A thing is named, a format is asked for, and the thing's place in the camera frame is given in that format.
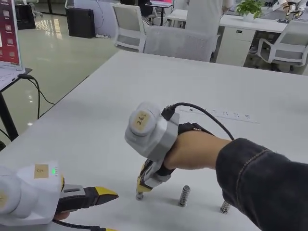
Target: number sticker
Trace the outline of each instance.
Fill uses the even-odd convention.
[[[0,191],[0,208],[3,208],[8,200],[8,197],[4,194],[4,191]]]
[[[34,179],[48,178],[49,167],[48,165],[34,165]]]
[[[147,125],[150,115],[145,111],[139,111],[134,120],[133,126],[135,129],[142,131]]]

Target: potted plant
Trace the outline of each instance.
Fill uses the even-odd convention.
[[[244,0],[236,6],[236,12],[243,16],[244,21],[252,22],[261,15],[261,5],[259,1]]]

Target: drawer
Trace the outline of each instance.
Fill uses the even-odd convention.
[[[218,51],[216,63],[233,66],[244,66],[251,42],[241,40],[229,40],[222,42]]]
[[[245,30],[239,28],[225,27],[223,36],[228,39],[251,42],[255,36],[255,30]]]

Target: denim jacket sleeve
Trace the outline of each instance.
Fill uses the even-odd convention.
[[[216,161],[226,202],[262,231],[308,231],[308,165],[246,139],[225,146]]]

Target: chair backrest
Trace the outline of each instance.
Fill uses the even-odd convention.
[[[305,64],[308,52],[308,23],[290,21],[274,46],[274,60],[293,62],[299,66]]]
[[[308,45],[308,23],[296,20],[290,21],[276,40],[275,45],[279,43],[306,47]]]
[[[213,37],[181,28],[152,26],[144,53],[209,62]]]
[[[135,31],[144,34],[144,25],[139,6],[110,3],[118,24],[119,30]]]

